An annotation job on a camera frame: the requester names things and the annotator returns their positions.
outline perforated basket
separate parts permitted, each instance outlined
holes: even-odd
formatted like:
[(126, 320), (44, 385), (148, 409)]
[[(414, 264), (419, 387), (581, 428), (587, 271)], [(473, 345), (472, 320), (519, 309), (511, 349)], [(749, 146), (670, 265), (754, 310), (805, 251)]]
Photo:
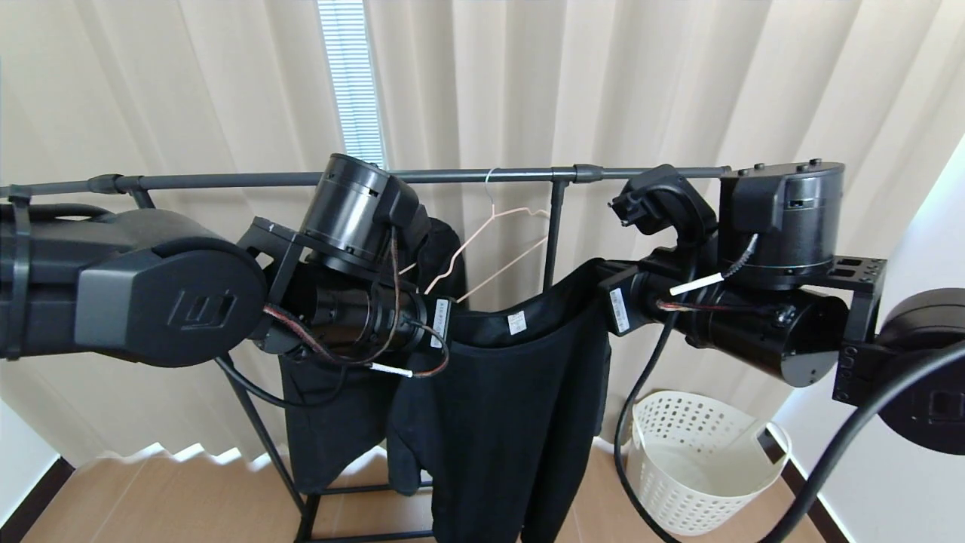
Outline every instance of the perforated basket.
[[(760, 444), (785, 451), (776, 463)], [(633, 408), (627, 476), (657, 523), (679, 535), (724, 524), (781, 475), (790, 439), (778, 425), (686, 392), (655, 392)]]

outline black metal rod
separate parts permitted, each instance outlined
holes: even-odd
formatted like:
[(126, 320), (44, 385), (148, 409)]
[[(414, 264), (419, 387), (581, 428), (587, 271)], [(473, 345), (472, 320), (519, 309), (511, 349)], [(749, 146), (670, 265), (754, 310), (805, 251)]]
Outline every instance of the black metal rod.
[(305, 543), (370, 543), (371, 541), (396, 541), (399, 539), (422, 539), (432, 537), (432, 530), (403, 531), (399, 533), (379, 533), (375, 535), (349, 535), (346, 537), (322, 537)]
[(560, 242), (560, 219), (563, 214), (563, 197), (566, 195), (566, 181), (554, 181), (549, 197), (549, 239), (546, 241), (546, 264), (543, 267), (543, 292), (553, 286), (553, 271), (556, 269), (556, 248)]
[(302, 520), (298, 524), (298, 533), (295, 535), (295, 543), (304, 543), (312, 539), (312, 530), (315, 528), (315, 517), (318, 514), (318, 503), (321, 501), (321, 496), (318, 494), (311, 494), (308, 496), (308, 500), (305, 502), (305, 512), (302, 514)]
[(142, 210), (157, 209), (154, 201), (151, 200), (151, 195), (148, 194), (146, 190), (131, 190), (130, 195), (132, 198), (134, 198), (134, 203), (137, 204), (137, 207), (141, 208)]
[[(422, 481), (419, 488), (432, 488), (432, 481)], [(367, 485), (367, 486), (347, 486), (342, 488), (326, 488), (321, 491), (322, 496), (333, 496), (338, 494), (358, 494), (360, 492), (380, 492), (394, 490), (389, 485)]]
[[(220, 358), (229, 365), (234, 366), (234, 360), (232, 360), (231, 355), (228, 353), (225, 353)], [(288, 489), (291, 499), (294, 500), (295, 506), (298, 507), (298, 512), (301, 513), (304, 518), (310, 511), (308, 511), (308, 507), (301, 495), (295, 490), (295, 483), (294, 480), (291, 479), (291, 473), (289, 473), (289, 470), (282, 462), (282, 455), (278, 453), (278, 448), (275, 447), (271, 436), (268, 435), (268, 429), (264, 427), (264, 421), (262, 420), (262, 416), (258, 414), (255, 403), (251, 401), (251, 396), (248, 395), (248, 391), (245, 390), (244, 386), (241, 386), (227, 374), (225, 377), (228, 379), (228, 382), (231, 383), (234, 395), (238, 397), (238, 402), (241, 403), (241, 409), (248, 415), (248, 420), (251, 421), (252, 427), (255, 428), (255, 433), (258, 434), (259, 441), (262, 442), (264, 450), (268, 453), (268, 458), (270, 458), (271, 463), (274, 464), (275, 470), (278, 470), (278, 474), (282, 476), (282, 482), (285, 483), (285, 488)]]
[[(486, 169), (469, 170), (404, 170), (391, 172), (412, 185), (438, 183), (482, 183), (489, 175), (491, 183), (506, 182), (553, 182), (593, 183), (608, 179), (629, 179), (650, 168), (598, 168), (553, 167), (553, 168), (498, 168), (489, 173)], [(677, 168), (680, 175), (688, 178), (719, 178), (730, 171), (727, 166), (704, 168)], [(162, 190), (169, 188), (253, 188), (259, 186), (315, 186), (322, 172), (282, 172), (247, 174), (197, 174), (172, 176), (121, 176), (114, 180), (113, 192), (134, 190)], [(96, 184), (90, 181), (70, 181), (30, 185), (34, 195), (70, 194), (75, 192), (107, 192), (104, 181)], [(10, 189), (0, 186), (0, 197), (6, 197)]]

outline curtain fold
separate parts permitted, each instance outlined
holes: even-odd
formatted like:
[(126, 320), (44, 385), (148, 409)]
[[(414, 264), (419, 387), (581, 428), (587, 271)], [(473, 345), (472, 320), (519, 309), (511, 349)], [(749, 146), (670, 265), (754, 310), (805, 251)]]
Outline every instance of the curtain fold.
[[(888, 257), (965, 133), (965, 5), (938, 2), (369, 1), (391, 167), (678, 166), (823, 157), (847, 164), (839, 253)], [(716, 206), (716, 182), (695, 180)], [(593, 256), (639, 259), (672, 233), (621, 228), (620, 182), (566, 191), (556, 279)], [(548, 185), (490, 188), (498, 209), (548, 205)], [(472, 232), (479, 186), (423, 188)], [(470, 286), (545, 233), (515, 217), (467, 251)], [(470, 299), (538, 292), (533, 255)], [(612, 424), (657, 329), (614, 339)], [(648, 388), (771, 416), (789, 388), (676, 335)], [(607, 430), (607, 437), (612, 430)]]
[[(315, 2), (0, 3), (0, 179), (320, 171), (343, 149)], [(297, 227), (310, 188), (156, 191), (235, 241), (253, 214)], [(45, 197), (112, 211), (130, 198)], [(281, 393), (277, 361), (240, 370)], [(105, 450), (201, 443), (262, 452), (213, 362), (168, 370), (98, 355), (0, 363), (0, 394), (75, 466)], [(259, 405), (285, 440), (281, 410)]]

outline brown floor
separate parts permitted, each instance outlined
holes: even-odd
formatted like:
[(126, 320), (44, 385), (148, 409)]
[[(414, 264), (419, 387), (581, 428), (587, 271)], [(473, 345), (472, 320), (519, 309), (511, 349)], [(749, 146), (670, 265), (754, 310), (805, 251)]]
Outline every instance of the brown floor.
[[(337, 484), (386, 481), (384, 460)], [(315, 537), (427, 529), (429, 491), (412, 498), (391, 492), (322, 500)], [(793, 498), (783, 481), (721, 528), (694, 543), (759, 540)], [(270, 465), (252, 472), (241, 461), (225, 466), (205, 457), (180, 463), (154, 457), (136, 464), (99, 460), (78, 470), (47, 507), (24, 543), (259, 542), (290, 543), (298, 516)], [(626, 500), (612, 458), (595, 449), (560, 543), (657, 542)], [(823, 542), (805, 520), (789, 543)]]

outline white wall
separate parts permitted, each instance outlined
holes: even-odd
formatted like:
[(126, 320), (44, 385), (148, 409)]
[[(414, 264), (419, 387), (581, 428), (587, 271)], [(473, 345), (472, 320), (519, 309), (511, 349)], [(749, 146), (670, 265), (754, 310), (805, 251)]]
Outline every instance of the white wall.
[[(881, 315), (920, 291), (965, 287), (965, 144), (889, 262)], [(805, 473), (853, 408), (832, 401), (834, 375), (797, 390), (777, 415)], [(920, 448), (875, 419), (824, 487), (825, 505), (859, 543), (965, 541), (965, 457)]]
[(58, 456), (14, 410), (0, 401), (0, 526)]

